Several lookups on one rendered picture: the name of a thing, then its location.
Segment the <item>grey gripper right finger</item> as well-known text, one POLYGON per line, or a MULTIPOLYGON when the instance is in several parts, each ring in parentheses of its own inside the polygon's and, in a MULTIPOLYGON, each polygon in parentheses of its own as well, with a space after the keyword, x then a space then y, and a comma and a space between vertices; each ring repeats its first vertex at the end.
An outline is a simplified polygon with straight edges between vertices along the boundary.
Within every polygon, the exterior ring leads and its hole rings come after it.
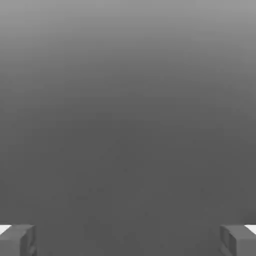
POLYGON ((219 235, 223 256, 256 256, 256 224, 221 225, 219 235))

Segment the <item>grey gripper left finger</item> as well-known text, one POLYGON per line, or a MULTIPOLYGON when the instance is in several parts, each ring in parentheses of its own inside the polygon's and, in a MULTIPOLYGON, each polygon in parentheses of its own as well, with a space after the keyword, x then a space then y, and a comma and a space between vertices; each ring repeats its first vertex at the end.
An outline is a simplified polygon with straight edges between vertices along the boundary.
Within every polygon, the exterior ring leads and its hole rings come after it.
POLYGON ((0 224, 0 256, 38 256, 37 227, 0 224))

